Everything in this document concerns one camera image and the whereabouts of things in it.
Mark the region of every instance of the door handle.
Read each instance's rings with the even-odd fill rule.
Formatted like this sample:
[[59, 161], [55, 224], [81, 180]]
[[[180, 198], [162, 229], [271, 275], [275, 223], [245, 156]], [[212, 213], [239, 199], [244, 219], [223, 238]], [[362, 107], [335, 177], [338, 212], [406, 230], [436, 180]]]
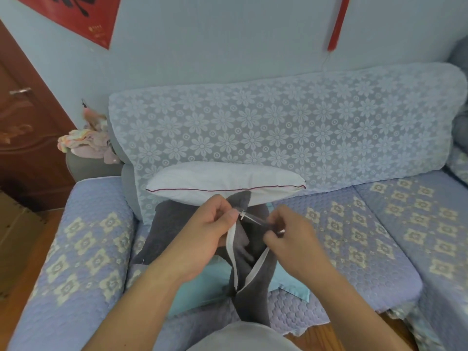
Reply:
[[29, 91], [31, 91], [31, 88], [22, 88], [20, 90], [10, 91], [10, 95], [14, 96], [14, 95], [17, 95], [17, 94], [26, 94]]

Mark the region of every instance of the door panel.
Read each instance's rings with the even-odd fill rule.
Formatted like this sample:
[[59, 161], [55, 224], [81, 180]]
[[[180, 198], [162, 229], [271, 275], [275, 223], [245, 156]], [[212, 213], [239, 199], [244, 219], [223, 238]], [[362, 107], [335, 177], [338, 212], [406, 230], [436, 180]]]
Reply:
[[22, 86], [0, 63], [0, 187], [34, 211], [65, 206], [74, 185], [57, 149], [64, 135], [35, 89], [10, 94]]

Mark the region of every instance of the sofa backrest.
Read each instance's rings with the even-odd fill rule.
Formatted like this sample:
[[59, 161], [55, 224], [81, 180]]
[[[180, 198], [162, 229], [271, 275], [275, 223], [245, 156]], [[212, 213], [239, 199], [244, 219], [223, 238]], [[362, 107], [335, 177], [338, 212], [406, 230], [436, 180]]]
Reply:
[[451, 64], [392, 65], [123, 91], [111, 95], [109, 119], [149, 224], [161, 199], [146, 183], [178, 162], [289, 169], [306, 180], [303, 194], [440, 169], [466, 95]]

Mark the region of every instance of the wooden floor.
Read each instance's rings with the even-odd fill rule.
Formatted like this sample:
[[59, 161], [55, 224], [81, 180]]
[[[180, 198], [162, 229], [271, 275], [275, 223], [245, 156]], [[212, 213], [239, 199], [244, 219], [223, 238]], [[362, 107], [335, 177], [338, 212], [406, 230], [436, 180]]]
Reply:
[[[44, 217], [48, 220], [48, 223], [29, 256], [26, 270], [12, 289], [10, 296], [5, 301], [0, 301], [0, 351], [6, 349], [20, 319], [22, 310], [54, 239], [62, 213], [62, 209], [45, 212]], [[412, 334], [401, 320], [392, 320], [385, 315], [381, 315], [381, 317], [414, 351], [418, 350]], [[311, 327], [300, 337], [292, 335], [286, 335], [286, 337], [303, 351], [344, 351], [331, 324]]]

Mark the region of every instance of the teal cloth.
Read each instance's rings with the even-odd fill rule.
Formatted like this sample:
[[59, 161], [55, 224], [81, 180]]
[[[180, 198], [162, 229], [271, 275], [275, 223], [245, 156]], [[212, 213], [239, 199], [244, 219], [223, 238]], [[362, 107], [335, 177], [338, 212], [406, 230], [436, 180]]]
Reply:
[[[214, 256], [202, 273], [195, 279], [184, 283], [175, 295], [168, 316], [201, 307], [226, 299], [223, 288], [229, 283], [231, 265], [219, 256]], [[309, 289], [288, 274], [278, 263], [268, 291], [281, 288], [303, 301], [309, 301]]]

